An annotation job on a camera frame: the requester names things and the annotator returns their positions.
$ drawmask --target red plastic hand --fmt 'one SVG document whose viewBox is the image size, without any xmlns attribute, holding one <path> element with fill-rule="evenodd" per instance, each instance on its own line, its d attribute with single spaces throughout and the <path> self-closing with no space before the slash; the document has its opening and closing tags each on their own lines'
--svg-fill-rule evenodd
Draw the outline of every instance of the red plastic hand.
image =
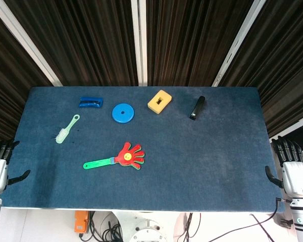
<svg viewBox="0 0 303 242">
<path fill-rule="evenodd" d="M 141 151 L 141 145 L 136 145 L 129 150 L 131 144 L 126 142 L 120 153 L 115 157 L 115 163 L 120 163 L 123 166 L 133 166 L 137 170 L 140 169 L 140 164 L 144 163 L 143 157 L 145 152 Z"/>
</svg>

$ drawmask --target brush handle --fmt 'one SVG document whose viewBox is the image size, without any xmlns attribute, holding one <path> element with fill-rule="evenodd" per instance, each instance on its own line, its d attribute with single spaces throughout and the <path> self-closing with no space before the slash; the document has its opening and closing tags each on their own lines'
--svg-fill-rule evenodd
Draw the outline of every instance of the brush handle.
<svg viewBox="0 0 303 242">
<path fill-rule="evenodd" d="M 105 166 L 105 165 L 113 165 L 114 164 L 114 157 L 108 158 L 108 159 L 103 159 L 103 160 L 95 160 L 95 161 L 90 161 L 87 163 L 83 164 L 84 169 L 92 169 L 100 166 Z"/>
<path fill-rule="evenodd" d="M 76 114 L 73 116 L 72 121 L 67 125 L 65 128 L 68 132 L 70 131 L 71 127 L 80 119 L 80 115 Z"/>
</svg>

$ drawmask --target green clapper handle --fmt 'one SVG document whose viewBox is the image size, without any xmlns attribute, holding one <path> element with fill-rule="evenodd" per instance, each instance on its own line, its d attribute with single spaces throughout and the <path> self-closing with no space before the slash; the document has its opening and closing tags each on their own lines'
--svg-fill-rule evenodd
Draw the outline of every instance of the green clapper handle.
<svg viewBox="0 0 303 242">
<path fill-rule="evenodd" d="M 92 169 L 100 166 L 105 165 L 113 165 L 112 158 L 104 159 L 104 160 L 96 160 L 96 161 L 90 161 L 83 164 L 84 169 Z"/>
</svg>

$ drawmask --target yellow smiley face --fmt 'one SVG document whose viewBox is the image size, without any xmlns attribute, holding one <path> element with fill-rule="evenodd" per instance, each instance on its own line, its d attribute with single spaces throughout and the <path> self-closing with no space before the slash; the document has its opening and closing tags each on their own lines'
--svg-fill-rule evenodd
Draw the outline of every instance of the yellow smiley face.
<svg viewBox="0 0 303 242">
<path fill-rule="evenodd" d="M 131 154 L 130 153 L 126 153 L 123 158 L 125 158 L 125 160 L 131 160 Z"/>
</svg>

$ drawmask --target white floor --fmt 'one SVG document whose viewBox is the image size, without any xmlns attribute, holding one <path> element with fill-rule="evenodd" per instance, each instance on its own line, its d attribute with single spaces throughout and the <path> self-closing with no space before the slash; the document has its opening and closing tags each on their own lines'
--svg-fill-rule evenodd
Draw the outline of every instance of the white floor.
<svg viewBox="0 0 303 242">
<path fill-rule="evenodd" d="M 290 218 L 289 210 L 286 214 L 280 215 Z M 96 212 L 94 216 L 95 224 L 100 225 L 109 212 Z M 268 214 L 255 213 L 259 221 L 268 218 Z M 177 241 L 184 228 L 184 216 L 188 214 L 181 213 L 177 219 L 174 241 Z M 205 212 L 201 214 L 200 228 L 190 241 L 209 241 L 217 236 L 235 228 L 247 226 L 256 223 L 255 219 L 249 213 L 227 213 L 227 212 Z M 109 215 L 102 224 L 102 231 L 108 221 L 113 223 L 116 218 Z M 190 226 L 190 235 L 193 235 L 199 221 L 199 214 L 194 213 Z M 280 227 L 273 219 L 263 224 L 263 227 L 270 234 L 275 242 L 296 242 L 295 230 L 288 230 Z M 0 242 L 75 242 L 80 241 L 78 234 L 74 232 L 74 211 L 70 210 L 21 210 L 2 208 L 0 214 Z M 230 233 L 220 239 L 218 242 L 225 241 L 270 241 L 259 225 L 242 229 Z"/>
</svg>

